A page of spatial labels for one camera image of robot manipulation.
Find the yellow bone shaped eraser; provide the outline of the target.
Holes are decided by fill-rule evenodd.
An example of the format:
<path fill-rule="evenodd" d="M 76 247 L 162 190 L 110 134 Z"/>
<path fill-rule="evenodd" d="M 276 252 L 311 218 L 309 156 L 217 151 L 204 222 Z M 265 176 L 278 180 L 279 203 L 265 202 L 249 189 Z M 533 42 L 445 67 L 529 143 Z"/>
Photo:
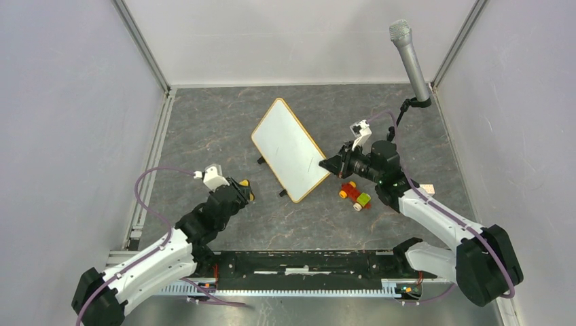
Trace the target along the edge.
<path fill-rule="evenodd" d="M 246 198 L 246 200 L 249 202 L 254 201 L 255 194 L 253 193 L 253 190 L 250 186 L 250 181 L 247 179 L 244 179 L 242 181 L 239 181 L 238 185 L 240 187 L 240 192 Z"/>

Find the yellow framed whiteboard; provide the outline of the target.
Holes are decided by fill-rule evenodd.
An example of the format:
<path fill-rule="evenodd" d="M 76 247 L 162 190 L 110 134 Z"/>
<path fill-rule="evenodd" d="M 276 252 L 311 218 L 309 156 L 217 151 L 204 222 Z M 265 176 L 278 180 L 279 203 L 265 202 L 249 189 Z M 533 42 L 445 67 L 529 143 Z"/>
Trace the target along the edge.
<path fill-rule="evenodd" d="M 329 176 L 319 166 L 326 155 L 283 98 L 273 101 L 251 140 L 282 192 L 294 203 L 301 202 Z"/>

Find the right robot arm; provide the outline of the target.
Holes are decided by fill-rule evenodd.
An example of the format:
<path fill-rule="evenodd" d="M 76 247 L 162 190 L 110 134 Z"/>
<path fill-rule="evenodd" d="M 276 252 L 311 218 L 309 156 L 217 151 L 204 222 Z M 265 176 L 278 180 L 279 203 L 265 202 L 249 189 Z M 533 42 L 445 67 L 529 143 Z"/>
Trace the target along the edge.
<path fill-rule="evenodd" d="M 429 195 L 403 167 L 396 144 L 376 141 L 368 154 L 345 143 L 319 166 L 340 179 L 357 175 L 374 182 L 378 199 L 430 231 L 444 243 L 435 247 L 411 238 L 393 249 L 392 267 L 401 277 L 427 272 L 456 285 L 476 306 L 511 299 L 523 272 L 508 233 L 499 225 L 471 221 Z"/>

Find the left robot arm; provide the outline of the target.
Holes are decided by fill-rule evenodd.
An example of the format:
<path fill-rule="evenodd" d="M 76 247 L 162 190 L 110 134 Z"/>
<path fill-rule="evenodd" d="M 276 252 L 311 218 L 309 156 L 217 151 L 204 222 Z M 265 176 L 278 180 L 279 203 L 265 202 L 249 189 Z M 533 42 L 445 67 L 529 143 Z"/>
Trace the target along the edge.
<path fill-rule="evenodd" d="M 248 180 L 229 178 L 146 249 L 102 272 L 86 270 L 71 301 L 76 325 L 121 325 L 165 286 L 192 274 L 208 275 L 214 256 L 208 244 L 253 199 Z"/>

